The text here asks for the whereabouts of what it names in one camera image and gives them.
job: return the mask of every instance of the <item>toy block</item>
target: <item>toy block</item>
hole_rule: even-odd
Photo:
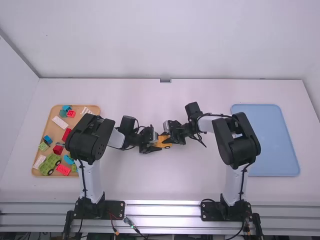
[[[90,111],[90,109],[85,106],[80,114],[85,115],[85,114],[94,114],[94,113],[92,111]]]
[[[76,116],[76,111],[69,110],[66,116],[69,118],[74,118]]]
[[[45,135],[45,136],[43,137],[43,141],[44,141],[45,144],[47,144],[47,145],[52,144],[52,139],[51,139],[48,135]]]
[[[45,143],[45,142],[42,142],[39,144],[39,149],[44,152],[45,150],[47,150],[49,148],[49,146]]]
[[[62,173],[65,176],[68,176],[71,172],[71,169],[69,167],[64,166],[62,164],[59,164],[55,170],[57,170],[58,172]]]
[[[72,108],[69,105],[63,105],[62,109],[68,112],[69,110],[72,110]]]
[[[68,155],[64,155],[64,156],[63,156],[63,160],[65,160],[65,162],[66,162],[67,164],[69,164],[69,165],[75,164],[75,161],[74,161],[73,159],[69,158]]]
[[[71,131],[72,131],[71,128],[67,128],[67,129],[65,130],[65,132],[64,132],[63,137],[62,137],[61,140],[64,141],[64,142],[66,142],[66,141],[67,141],[67,138],[68,138],[68,135],[70,134]]]
[[[45,160],[46,160],[46,156],[40,155],[32,167],[38,170],[40,164],[42,164]]]
[[[75,164],[71,165],[71,172],[73,172],[73,173],[77,173],[78,172],[77,165],[75,165]]]
[[[61,155],[62,151],[63,151],[63,147],[59,146],[59,145],[55,145],[55,147],[53,148],[53,152],[57,155]]]
[[[60,112],[59,112],[59,115],[60,115],[60,117],[62,117],[62,118],[66,118],[66,117],[67,117],[67,111],[61,109]]]
[[[65,121],[63,121],[60,117],[55,116],[54,118],[52,118],[52,121],[57,124],[60,128],[62,128],[63,130],[65,130],[69,125],[68,123],[66,123]]]

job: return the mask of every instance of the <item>white wall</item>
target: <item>white wall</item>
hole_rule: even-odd
[[[42,77],[303,79],[320,116],[318,0],[3,0]]]
[[[39,78],[0,36],[0,179],[38,81]]]

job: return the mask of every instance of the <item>green toy car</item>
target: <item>green toy car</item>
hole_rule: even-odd
[[[46,157],[44,162],[39,165],[39,171],[45,176],[50,176],[54,172],[56,166],[58,166],[60,163],[61,157],[51,153]]]

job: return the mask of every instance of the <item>white toy block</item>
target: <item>white toy block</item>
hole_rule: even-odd
[[[40,155],[32,167],[39,170],[39,166],[44,162],[44,160],[46,160],[46,156]]]
[[[69,125],[68,123],[66,123],[65,121],[63,121],[60,117],[55,116],[54,118],[52,118],[52,121],[57,124],[60,128],[62,128],[63,130],[65,130]]]
[[[82,112],[80,113],[81,115],[85,115],[85,114],[93,114],[94,113],[92,111],[90,111],[89,108],[87,108],[86,106],[84,107],[84,109],[82,110]]]

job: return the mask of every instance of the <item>red toy block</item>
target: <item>red toy block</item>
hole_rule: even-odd
[[[71,132],[72,130],[71,130],[71,128],[67,128],[66,130],[65,130],[65,132],[64,132],[64,134],[63,134],[63,137],[62,137],[62,141],[64,141],[64,142],[66,142],[67,141],[67,137],[68,137],[68,135],[69,135],[69,133]]]
[[[53,148],[53,152],[57,155],[61,155],[62,154],[62,151],[63,151],[63,147],[62,146],[58,146],[58,145],[55,145],[55,147]]]
[[[64,166],[62,164],[59,164],[57,167],[56,167],[56,170],[60,173],[62,173],[63,175],[65,176],[68,176],[71,172],[71,168],[68,168],[67,166]]]
[[[75,115],[76,115],[76,111],[73,111],[73,110],[69,110],[66,114],[66,116],[69,118],[74,118]]]

